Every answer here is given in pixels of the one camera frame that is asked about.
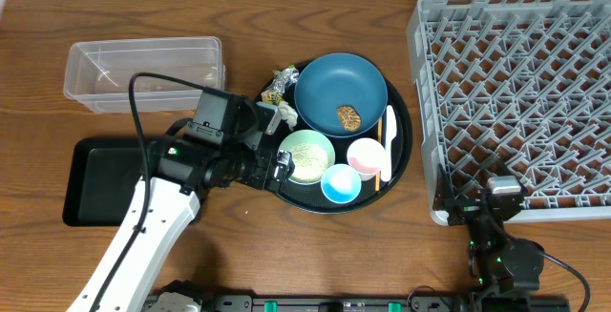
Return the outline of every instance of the black tray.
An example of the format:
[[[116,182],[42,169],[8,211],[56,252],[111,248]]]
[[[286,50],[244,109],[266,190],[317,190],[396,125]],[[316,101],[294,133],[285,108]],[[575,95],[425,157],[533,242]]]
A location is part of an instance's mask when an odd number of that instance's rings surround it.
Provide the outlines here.
[[[301,71],[310,62],[311,60],[296,65],[295,67],[297,70]],[[271,84],[271,82],[272,80],[267,82],[267,84],[261,89],[261,93]],[[405,171],[405,168],[408,166],[408,162],[410,161],[411,120],[408,108],[406,107],[405,102],[403,102],[403,99],[401,98],[399,92],[397,92],[397,90],[392,86],[392,84],[390,84],[387,79],[386,84],[389,89],[389,104],[394,109],[397,118],[397,137],[392,141],[391,146],[392,176],[390,181],[381,181],[380,191],[378,192],[375,191],[375,178],[365,181],[363,182],[361,193],[358,195],[358,197],[356,197],[355,200],[346,204],[337,204],[325,198],[320,184],[303,185],[288,180],[284,184],[283,191],[276,195],[278,196],[278,198],[281,198],[284,201],[309,212],[326,214],[346,213],[358,210],[360,208],[372,204],[378,198],[381,198],[396,184],[399,178],[403,175],[403,172]],[[293,108],[295,108],[294,89],[295,86],[293,85],[284,94],[284,100]],[[261,101],[261,94],[257,96],[257,101]],[[304,129],[310,129],[310,127],[307,126],[301,118],[299,118],[294,131]],[[281,122],[275,134],[278,140],[277,146],[280,146],[280,143],[283,141],[283,139],[287,137],[290,133],[291,132],[288,129],[288,126],[286,126],[286,123]],[[333,144],[333,147],[335,148],[336,164],[347,163],[346,151],[348,150],[348,146],[352,143],[352,141],[361,137],[370,137],[377,140],[377,124],[371,130],[361,135],[348,138],[328,138]]]
[[[142,159],[135,138],[85,138],[74,146],[63,220],[69,226],[118,226]]]

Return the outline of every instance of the pink cup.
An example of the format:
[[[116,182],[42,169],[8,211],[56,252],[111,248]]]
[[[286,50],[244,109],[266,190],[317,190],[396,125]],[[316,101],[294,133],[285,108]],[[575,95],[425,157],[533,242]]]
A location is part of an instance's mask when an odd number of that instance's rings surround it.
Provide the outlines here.
[[[362,181],[375,177],[386,162],[384,146],[371,138],[354,140],[348,147],[346,157],[348,165],[359,173]]]

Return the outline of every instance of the wooden table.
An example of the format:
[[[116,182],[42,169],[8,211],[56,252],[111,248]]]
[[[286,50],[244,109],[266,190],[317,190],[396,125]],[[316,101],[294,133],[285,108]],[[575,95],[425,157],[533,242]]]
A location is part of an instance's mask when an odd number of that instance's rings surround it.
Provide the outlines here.
[[[259,295],[407,296],[419,284],[465,291],[465,227],[429,216],[421,122],[411,84],[406,26],[416,0],[8,0],[0,24],[0,311],[62,311],[76,298],[116,228],[61,220],[75,143],[134,135],[129,114],[93,114],[62,93],[78,41],[215,35],[226,89],[254,96],[271,70],[329,52],[374,61],[405,99],[411,161],[393,191],[339,216],[301,211],[264,192],[215,190],[203,220],[170,253],[156,286],[174,279]],[[191,112],[141,116],[149,135]],[[588,311],[611,308],[610,222],[510,225],[575,266],[592,285]],[[546,263],[541,295],[583,289]]]

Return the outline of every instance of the snack wrapper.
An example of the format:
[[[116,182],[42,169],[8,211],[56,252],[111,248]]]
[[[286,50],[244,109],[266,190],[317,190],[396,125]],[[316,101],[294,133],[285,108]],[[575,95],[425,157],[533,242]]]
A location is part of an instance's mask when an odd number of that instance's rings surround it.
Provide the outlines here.
[[[269,88],[261,93],[261,100],[267,104],[278,106],[283,100],[284,92],[291,85],[297,83],[299,71],[294,65],[282,70],[281,72],[274,71],[274,80]]]

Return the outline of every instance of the clear plastic container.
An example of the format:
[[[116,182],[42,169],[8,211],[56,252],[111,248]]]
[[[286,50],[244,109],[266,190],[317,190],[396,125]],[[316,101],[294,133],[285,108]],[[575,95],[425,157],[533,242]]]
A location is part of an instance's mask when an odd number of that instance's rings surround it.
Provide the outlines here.
[[[212,36],[76,43],[70,48],[64,95],[95,113],[129,112],[134,73],[170,75],[223,90],[221,41]],[[201,91],[156,78],[136,86],[139,112],[196,109]]]

